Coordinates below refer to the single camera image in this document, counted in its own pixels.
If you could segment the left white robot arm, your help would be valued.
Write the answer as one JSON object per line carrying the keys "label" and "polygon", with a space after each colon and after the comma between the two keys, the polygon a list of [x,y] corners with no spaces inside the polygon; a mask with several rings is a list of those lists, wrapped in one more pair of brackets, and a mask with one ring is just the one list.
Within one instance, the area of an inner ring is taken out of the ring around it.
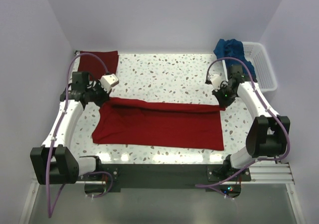
{"label": "left white robot arm", "polygon": [[101,107],[110,99],[119,79],[106,74],[96,79],[89,72],[73,72],[71,82],[60,95],[59,111],[48,137],[30,152],[36,178],[41,185],[74,184],[80,176],[91,180],[103,176],[100,159],[94,155],[75,158],[70,144],[76,124],[89,103]]}

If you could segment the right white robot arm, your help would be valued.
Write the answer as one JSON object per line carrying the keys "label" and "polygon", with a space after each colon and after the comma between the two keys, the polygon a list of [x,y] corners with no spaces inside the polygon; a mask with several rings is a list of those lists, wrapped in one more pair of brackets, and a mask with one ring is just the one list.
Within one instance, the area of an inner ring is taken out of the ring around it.
{"label": "right white robot arm", "polygon": [[214,176],[232,181],[249,163],[276,158],[288,151],[290,120],[287,116],[279,115],[270,106],[258,83],[244,74],[242,65],[231,66],[227,75],[227,80],[222,80],[218,75],[208,75],[206,80],[208,84],[212,84],[212,94],[217,98],[220,108],[227,108],[236,98],[240,98],[253,120],[245,147],[228,155],[222,166],[213,171]]}

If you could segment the red t shirt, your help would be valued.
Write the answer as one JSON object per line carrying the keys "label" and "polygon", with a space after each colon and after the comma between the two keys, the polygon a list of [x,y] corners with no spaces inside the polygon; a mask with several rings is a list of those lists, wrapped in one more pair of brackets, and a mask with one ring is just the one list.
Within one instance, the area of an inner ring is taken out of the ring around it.
{"label": "red t shirt", "polygon": [[215,105],[111,98],[99,109],[100,120],[92,139],[96,144],[222,151],[221,110]]}

